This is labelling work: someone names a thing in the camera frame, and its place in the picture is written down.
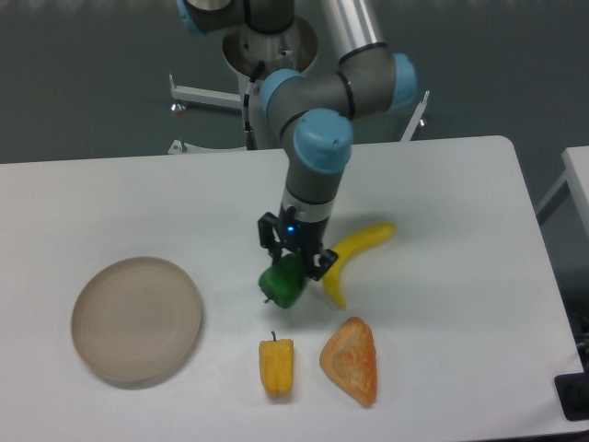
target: bread slice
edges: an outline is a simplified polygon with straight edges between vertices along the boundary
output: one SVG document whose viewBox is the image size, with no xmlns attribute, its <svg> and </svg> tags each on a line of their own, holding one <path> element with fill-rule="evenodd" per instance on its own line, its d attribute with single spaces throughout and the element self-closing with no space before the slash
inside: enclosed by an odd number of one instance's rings
<svg viewBox="0 0 589 442">
<path fill-rule="evenodd" d="M 323 347 L 319 363 L 328 378 L 364 407 L 375 402 L 375 340 L 362 319 L 352 317 L 344 322 Z"/>
</svg>

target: silver metal cylinder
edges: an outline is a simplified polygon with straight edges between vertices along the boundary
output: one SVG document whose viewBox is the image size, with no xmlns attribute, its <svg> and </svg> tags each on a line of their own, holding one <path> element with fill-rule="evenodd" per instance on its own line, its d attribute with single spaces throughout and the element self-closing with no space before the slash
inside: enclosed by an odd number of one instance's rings
<svg viewBox="0 0 589 442">
<path fill-rule="evenodd" d="M 200 9 L 201 11 L 215 12 L 223 9 L 231 3 L 232 0 L 186 0 L 188 3 Z"/>
<path fill-rule="evenodd" d="M 385 41 L 370 0 L 321 0 L 321 4 L 339 58 Z"/>
</svg>

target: white metal bar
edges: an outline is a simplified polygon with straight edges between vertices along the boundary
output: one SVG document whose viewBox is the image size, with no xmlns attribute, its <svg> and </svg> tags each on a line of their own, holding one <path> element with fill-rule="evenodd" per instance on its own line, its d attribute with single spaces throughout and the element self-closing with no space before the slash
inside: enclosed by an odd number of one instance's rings
<svg viewBox="0 0 589 442">
<path fill-rule="evenodd" d="M 562 202 L 571 193 L 569 183 L 567 182 L 566 170 L 552 184 L 546 195 L 540 200 L 534 212 L 536 213 L 537 222 L 542 226 L 547 219 L 560 207 Z"/>
<path fill-rule="evenodd" d="M 420 101 L 415 108 L 415 112 L 413 112 L 409 124 L 407 124 L 407 129 L 405 129 L 405 133 L 401 136 L 401 141 L 411 141 L 413 134 L 415 134 L 415 131 L 417 130 L 417 125 L 420 123 L 423 113 L 425 112 L 425 108 L 427 108 L 427 99 L 429 97 L 430 91 L 427 90 L 425 91 L 422 101 Z"/>
<path fill-rule="evenodd" d="M 176 86 L 176 88 L 171 88 L 170 92 L 172 93 L 173 99 L 181 99 L 191 103 L 209 104 L 221 108 L 238 109 L 241 111 L 241 98 L 238 94 L 186 86 Z"/>
</svg>

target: beige plate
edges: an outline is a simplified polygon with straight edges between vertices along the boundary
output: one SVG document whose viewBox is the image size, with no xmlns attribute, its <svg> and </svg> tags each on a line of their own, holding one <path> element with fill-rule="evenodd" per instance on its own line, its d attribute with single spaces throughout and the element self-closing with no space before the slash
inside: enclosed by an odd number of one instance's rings
<svg viewBox="0 0 589 442">
<path fill-rule="evenodd" d="M 125 388 L 171 375 L 187 359 L 201 324 L 201 297 L 177 265 L 158 258 L 116 262 L 84 287 L 72 315 L 82 359 Z"/>
</svg>

